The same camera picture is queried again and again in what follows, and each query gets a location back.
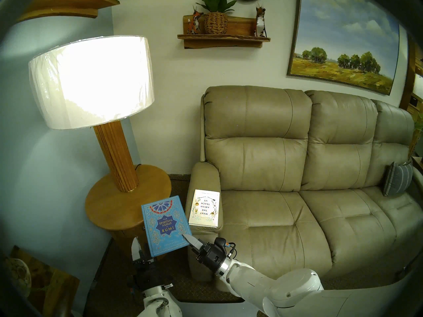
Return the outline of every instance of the wooden side table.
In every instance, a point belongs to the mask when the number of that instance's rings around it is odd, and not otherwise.
[[[412,157],[413,159],[413,166],[416,167],[418,171],[423,174],[423,163],[421,157]]]
[[[88,218],[108,230],[128,257],[134,237],[143,248],[143,243],[147,243],[141,205],[165,199],[172,190],[169,176],[160,168],[142,164],[136,173],[140,182],[133,191],[119,191],[108,174],[93,186],[85,200]]]

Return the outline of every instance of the sofa backrest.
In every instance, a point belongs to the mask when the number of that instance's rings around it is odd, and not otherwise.
[[[368,98],[310,90],[302,190],[356,189],[366,180],[377,110]]]
[[[414,131],[413,118],[407,111],[378,100],[373,102],[378,116],[364,187],[378,185],[386,167],[394,161],[397,164],[407,161],[408,146]]]
[[[298,191],[311,100],[303,91],[218,86],[202,98],[202,159],[222,190]]]

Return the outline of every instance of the floor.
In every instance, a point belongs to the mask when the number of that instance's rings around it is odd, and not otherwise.
[[[179,195],[182,205],[187,199],[189,179],[172,180],[171,196]],[[239,302],[240,299],[230,293],[214,289],[212,284],[195,282],[188,269],[187,247],[168,253],[159,261],[161,270],[165,270],[168,283],[173,283],[171,293],[179,301],[186,302]],[[363,268],[342,277],[322,280],[326,290],[357,289],[392,284],[395,274],[390,271],[387,260],[382,259],[372,266]],[[132,263],[121,254],[115,242],[112,242],[105,256],[95,287],[88,295],[84,317],[129,317],[137,316],[143,310],[139,293],[137,301],[133,299],[126,286],[128,276],[135,273]]]

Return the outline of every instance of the gray striped pillow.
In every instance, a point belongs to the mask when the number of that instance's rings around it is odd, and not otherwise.
[[[387,172],[383,195],[388,196],[405,192],[410,186],[412,178],[413,167],[411,162],[400,165],[393,162]]]

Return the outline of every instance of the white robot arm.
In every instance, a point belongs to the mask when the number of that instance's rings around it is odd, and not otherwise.
[[[230,259],[235,244],[216,238],[214,244],[204,243],[191,235],[184,234],[197,261],[215,273],[228,290],[243,298],[269,317],[373,317],[382,316],[389,303],[406,283],[404,278],[395,284],[358,289],[324,290],[320,278],[311,269],[293,270],[277,280],[270,279],[253,267]],[[225,247],[231,247],[227,254]],[[134,239],[132,256],[139,271],[138,288],[144,296],[145,310],[138,317],[182,317],[182,312],[172,299],[155,269],[153,260],[140,259],[141,252]]]

